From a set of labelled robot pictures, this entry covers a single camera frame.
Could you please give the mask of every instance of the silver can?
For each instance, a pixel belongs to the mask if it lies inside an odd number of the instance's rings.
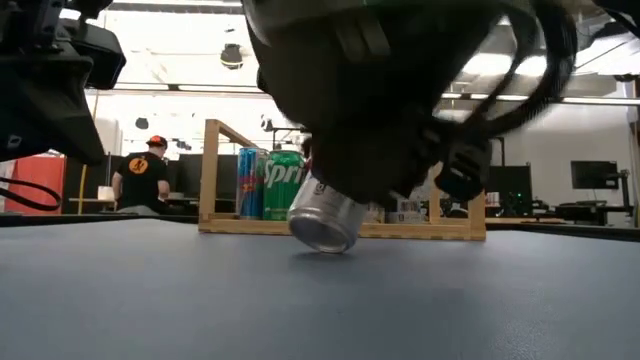
[[[367,205],[322,184],[309,172],[287,220],[298,240],[315,250],[339,254],[355,245],[366,214]]]

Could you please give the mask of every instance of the sprite logo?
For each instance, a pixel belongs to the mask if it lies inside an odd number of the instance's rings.
[[[304,170],[302,166],[288,166],[274,165],[273,160],[267,161],[266,174],[264,177],[264,184],[267,189],[270,189],[275,183],[289,183],[299,184],[302,182],[302,175]]]

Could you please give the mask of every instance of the person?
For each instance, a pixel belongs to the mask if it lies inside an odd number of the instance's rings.
[[[132,153],[124,158],[113,174],[112,186],[119,213],[158,215],[167,205],[169,196],[167,165],[162,160],[167,151],[167,139],[153,136],[149,150]]]

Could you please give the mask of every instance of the aluminum can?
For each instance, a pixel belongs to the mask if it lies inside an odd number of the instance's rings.
[[[267,150],[259,148],[241,148],[238,153],[236,214],[241,219],[262,219],[264,175],[268,156]]]
[[[289,209],[289,229],[311,248],[339,254],[355,245],[367,209],[309,172]]]
[[[287,212],[304,180],[302,155],[296,151],[273,151],[264,177],[264,220],[286,221]]]

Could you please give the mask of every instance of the can lid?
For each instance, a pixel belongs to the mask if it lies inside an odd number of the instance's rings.
[[[243,146],[240,148],[240,150],[262,150],[262,151],[266,151],[269,152],[269,150],[265,149],[265,148],[261,148],[261,147],[257,147],[257,146]]]
[[[293,236],[309,247],[324,253],[340,254],[355,244],[356,237],[349,236],[338,224],[305,215],[291,217],[289,229]]]
[[[271,150],[271,152],[280,152],[280,153],[291,153],[291,154],[298,154],[298,155],[302,155],[302,153],[300,151],[295,151],[295,150]]]

